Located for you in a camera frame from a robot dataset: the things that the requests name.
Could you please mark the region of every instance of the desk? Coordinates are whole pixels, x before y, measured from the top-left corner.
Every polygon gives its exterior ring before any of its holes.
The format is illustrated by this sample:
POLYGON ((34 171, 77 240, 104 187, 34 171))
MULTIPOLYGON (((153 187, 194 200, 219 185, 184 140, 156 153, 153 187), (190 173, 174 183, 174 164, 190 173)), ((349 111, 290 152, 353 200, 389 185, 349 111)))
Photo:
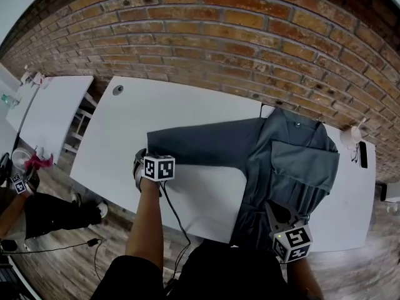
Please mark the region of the desk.
MULTIPOLYGON (((260 108, 260 102, 221 92, 169 82, 114 77, 86 129, 71 177, 135 213, 139 192, 132 175, 133 160, 135 153, 147 146, 147 132, 256 118, 260 108), (124 91, 113 96, 113 89, 118 85, 123 85, 124 91)), ((262 116, 267 116, 273 109, 263 106, 262 116)), ((361 247, 373 203, 374 147, 367 144, 369 168, 366 171, 348 165, 351 159, 346 157, 351 152, 344 152, 340 130, 326 128, 342 155, 331 195, 311 215, 312 250, 361 247)), ((246 178, 237 169, 178 165, 176 179, 168 183, 167 190, 188 233, 228 243, 245 185, 246 178)), ((162 223, 179 230, 165 198, 161 198, 161 212, 162 223)))
POLYGON ((58 162, 69 127, 86 95, 92 76, 54 77, 46 89, 40 88, 27 112, 20 138, 33 149, 44 148, 58 162))
POLYGON ((23 126, 26 114, 32 104, 33 98, 38 91, 38 85, 33 82, 25 82, 19 87, 15 98, 19 104, 7 112, 6 120, 19 133, 23 126))
MULTIPOLYGON (((135 213, 140 193, 132 175, 133 161, 136 152, 147 147, 147 132, 256 118, 260 109, 260 102, 217 91, 113 77, 86 129, 71 177, 135 213), (113 96, 117 85, 124 91, 113 96)), ((176 166, 176 179, 167 190, 188 233, 227 243, 245 185, 246 178, 237 169, 176 166)), ((161 212, 164 225, 180 230, 165 197, 161 212)))
MULTIPOLYGON (((266 118, 274 108, 263 106, 266 118)), ((351 161, 352 151, 340 140, 341 131, 324 124, 339 151, 339 167, 331 193, 312 212, 309 225, 314 239, 311 251, 341 251, 361 248, 367 238, 373 210, 376 160, 375 146, 366 142, 368 168, 351 161)))

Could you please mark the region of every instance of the wooden floor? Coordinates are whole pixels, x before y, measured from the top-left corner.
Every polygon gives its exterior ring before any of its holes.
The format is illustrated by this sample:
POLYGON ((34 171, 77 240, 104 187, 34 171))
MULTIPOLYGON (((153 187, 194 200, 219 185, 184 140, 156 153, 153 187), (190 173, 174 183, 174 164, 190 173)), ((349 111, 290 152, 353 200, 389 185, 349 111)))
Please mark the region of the wooden floor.
MULTIPOLYGON (((72 162, 73 155, 65 153, 57 166, 40 171, 40 191, 70 200, 69 193, 75 190, 84 195, 84 200, 100 200, 101 198, 69 178, 72 162)), ((364 248, 313 253, 309 256, 309 262, 327 300, 400 300, 400 207, 396 211, 393 208, 395 206, 375 199, 364 248)), ((113 204, 109 204, 109 207, 109 214, 98 226, 53 232, 30 239, 26 244, 32 250, 42 250, 100 238, 103 244, 97 254, 97 270, 103 277, 111 261, 124 254, 124 245, 134 219, 129 211, 113 204)), ((191 238, 190 251, 201 242, 199 238, 191 238)), ((186 240, 180 232, 168 228, 164 228, 164 240, 164 280, 167 281, 186 240)), ((80 246, 29 256, 13 256, 13 259, 43 299, 81 300, 89 299, 99 283, 94 272, 94 252, 95 247, 80 246)))

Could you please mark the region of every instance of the sneaker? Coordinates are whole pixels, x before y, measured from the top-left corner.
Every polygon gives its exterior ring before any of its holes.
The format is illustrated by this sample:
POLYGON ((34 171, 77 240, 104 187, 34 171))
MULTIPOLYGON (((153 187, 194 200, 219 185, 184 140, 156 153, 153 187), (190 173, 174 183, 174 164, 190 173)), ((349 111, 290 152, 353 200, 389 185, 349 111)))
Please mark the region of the sneaker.
POLYGON ((79 193, 72 192, 71 193, 71 201, 72 201, 72 203, 76 203, 78 207, 81 207, 82 197, 79 193))
POLYGON ((104 201, 101 201, 101 202, 97 205, 97 207, 100 209, 101 219, 103 219, 103 218, 107 215, 107 212, 108 212, 108 205, 107 205, 104 201))

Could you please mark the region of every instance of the black phone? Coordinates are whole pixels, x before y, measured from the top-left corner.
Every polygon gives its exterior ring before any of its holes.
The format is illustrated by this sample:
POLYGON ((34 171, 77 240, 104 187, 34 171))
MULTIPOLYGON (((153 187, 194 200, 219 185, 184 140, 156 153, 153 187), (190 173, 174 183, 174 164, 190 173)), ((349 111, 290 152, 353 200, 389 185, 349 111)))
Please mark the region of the black phone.
POLYGON ((368 168, 368 159, 367 159, 367 146, 365 142, 359 143, 359 150, 360 150, 360 160, 361 160, 361 167, 367 169, 368 168))

